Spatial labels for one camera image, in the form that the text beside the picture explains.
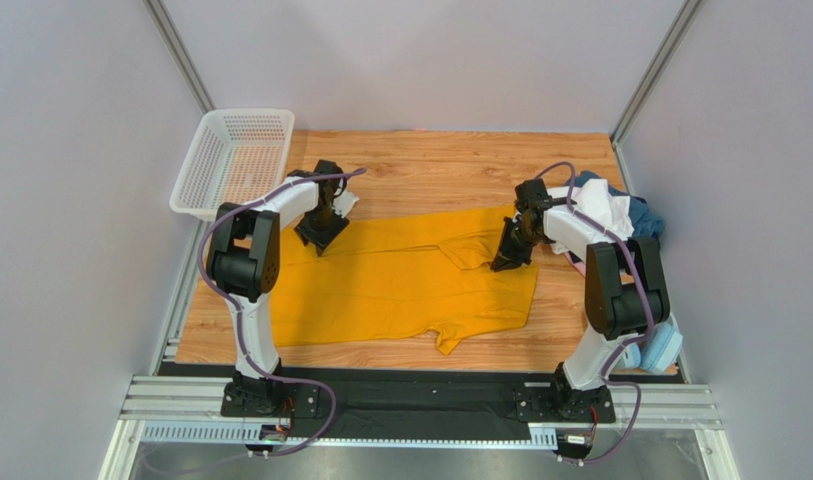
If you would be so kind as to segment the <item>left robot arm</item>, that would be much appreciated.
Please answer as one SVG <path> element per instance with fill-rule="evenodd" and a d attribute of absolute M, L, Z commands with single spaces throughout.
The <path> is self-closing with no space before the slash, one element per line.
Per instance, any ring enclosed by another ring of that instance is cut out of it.
<path fill-rule="evenodd" d="M 301 243 L 322 254 L 348 226 L 349 174 L 321 160 L 312 171 L 295 170 L 272 191 L 243 204 L 224 203 L 198 251 L 206 285 L 221 296 L 232 316 L 237 360 L 226 394 L 230 402 L 252 401 L 273 410 L 287 378 L 275 347 L 270 294 L 279 278 L 281 233 L 291 222 Z"/>

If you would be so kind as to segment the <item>yellow t-shirt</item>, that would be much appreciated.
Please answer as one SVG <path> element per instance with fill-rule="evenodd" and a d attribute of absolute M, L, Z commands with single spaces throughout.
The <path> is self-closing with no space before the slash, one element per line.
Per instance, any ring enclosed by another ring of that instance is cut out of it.
<path fill-rule="evenodd" d="M 538 269 L 494 272 L 507 206 L 357 220 L 318 255 L 281 234 L 270 297 L 279 347 L 394 340 L 427 332 L 450 354 L 469 337 L 523 327 Z"/>

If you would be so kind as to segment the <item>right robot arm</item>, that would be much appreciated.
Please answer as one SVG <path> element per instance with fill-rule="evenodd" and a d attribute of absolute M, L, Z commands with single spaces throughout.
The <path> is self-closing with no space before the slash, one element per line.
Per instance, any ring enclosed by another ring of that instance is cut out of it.
<path fill-rule="evenodd" d="M 515 214 L 505 218 L 490 267 L 511 270 L 531 262 L 539 244 L 565 249 L 585 267 L 587 329 L 573 354 L 555 372 L 564 400 L 592 398 L 605 389 L 619 356 L 653 333 L 670 314 L 658 244 L 636 236 L 620 198 L 603 181 L 549 193 L 540 178 L 515 188 Z"/>

